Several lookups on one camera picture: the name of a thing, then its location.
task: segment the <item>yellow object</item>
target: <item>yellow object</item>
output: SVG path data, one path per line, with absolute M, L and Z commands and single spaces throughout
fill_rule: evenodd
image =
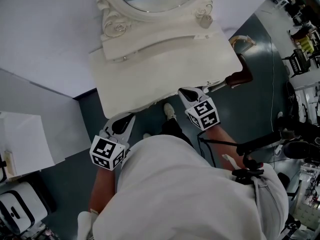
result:
M 314 45 L 312 44 L 308 36 L 297 41 L 300 43 L 303 52 L 308 52 L 312 54 L 315 51 Z

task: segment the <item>white vanity table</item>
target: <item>white vanity table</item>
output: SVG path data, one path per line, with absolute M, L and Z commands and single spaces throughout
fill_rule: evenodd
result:
M 218 24 L 203 19 L 214 0 L 174 0 L 169 10 L 163 0 L 166 8 L 158 11 L 160 0 L 96 1 L 103 12 L 103 48 L 90 54 L 90 66 L 107 118 L 242 70 Z

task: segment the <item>black pants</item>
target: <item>black pants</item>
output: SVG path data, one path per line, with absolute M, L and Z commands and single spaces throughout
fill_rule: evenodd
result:
M 160 132 L 160 135 L 175 136 L 177 138 L 184 140 L 189 145 L 191 145 L 191 147 L 193 147 L 190 139 L 186 135 L 184 135 L 184 133 L 182 132 L 182 129 L 180 128 L 179 124 L 177 123 L 176 119 L 174 119 L 174 118 L 171 118 L 170 120 L 166 121 L 162 125 L 162 132 Z

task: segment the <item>cable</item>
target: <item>cable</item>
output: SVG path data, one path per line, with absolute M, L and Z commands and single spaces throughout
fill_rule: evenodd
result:
M 294 177 L 297 175 L 297 173 L 299 173 L 301 171 L 301 169 L 299 169 L 290 179 L 289 183 L 294 179 Z
M 201 142 L 204 142 L 204 143 L 223 144 L 223 145 L 235 146 L 235 147 L 239 146 L 238 143 L 232 143 L 232 142 L 229 142 L 229 141 L 221 141 L 221 140 L 215 140 L 215 139 L 204 139 L 204 138 L 199 138 L 199 140 Z
M 286 158 L 286 159 L 280 159 L 280 160 L 276 160 L 276 161 L 275 161 L 275 157 L 273 157 L 273 161 L 272 161 L 272 162 L 268 162 L 268 164 L 276 163 L 276 162 L 284 161 L 284 160 L 290 160 L 290 159 L 291 159 L 291 158 Z
M 201 155 L 203 158 L 205 158 L 205 152 L 203 151 L 203 149 L 201 148 L 201 145 L 200 145 L 200 136 L 201 136 L 203 133 L 205 133 L 205 130 L 202 131 L 202 132 L 200 132 L 200 133 L 198 133 L 197 136 L 196 136 L 196 139 L 197 139 L 197 141 L 198 141 L 198 146 L 199 146 L 199 149 L 200 149 L 200 155 Z
M 270 37 L 270 45 L 271 45 L 271 56 L 272 56 L 272 99 L 271 99 L 271 111 L 270 111 L 270 123 L 271 123 L 271 129 L 274 132 L 274 126 L 272 124 L 272 110 L 274 108 L 274 90 L 275 90 L 275 86 L 274 86 L 274 82 L 275 82 L 275 62 L 274 62 L 274 50 L 273 50 L 273 45 L 272 45 L 272 39 L 271 36 Z
M 197 134 L 197 141 L 198 141 L 198 145 L 199 145 L 199 149 L 200 149 L 200 155 L 205 159 L 205 152 L 203 151 L 203 149 L 201 148 L 201 145 L 200 145 L 200 139 L 203 139 L 203 138 L 200 138 L 200 136 L 202 135 L 202 134 L 204 134 L 206 131 L 204 130 L 204 131 L 202 131 L 202 132 L 200 132 L 200 133 L 198 133 Z M 210 148 L 210 146 L 209 146 L 209 144 L 208 143 L 204 143 L 207 147 L 208 147 L 208 149 L 209 149 L 209 152 L 210 152 L 210 156 L 211 156 L 211 159 L 212 159 L 212 163 L 213 163 L 213 167 L 215 167 L 215 168 L 217 168 L 217 165 L 216 165 L 216 162 L 215 162 L 215 159 L 214 159 L 214 155 L 213 155 L 213 153 L 212 153 L 212 150 L 211 150 L 211 148 Z
M 281 148 L 279 154 L 276 154 L 276 148 L 277 148 L 277 146 L 275 146 L 274 149 L 273 149 L 273 155 L 278 158 L 278 157 L 280 157 L 280 155 L 282 153 L 282 148 Z

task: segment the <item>white paper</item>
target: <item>white paper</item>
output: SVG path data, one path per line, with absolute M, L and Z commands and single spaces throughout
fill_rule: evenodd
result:
M 41 116 L 6 112 L 0 121 L 1 156 L 12 153 L 17 176 L 55 165 Z

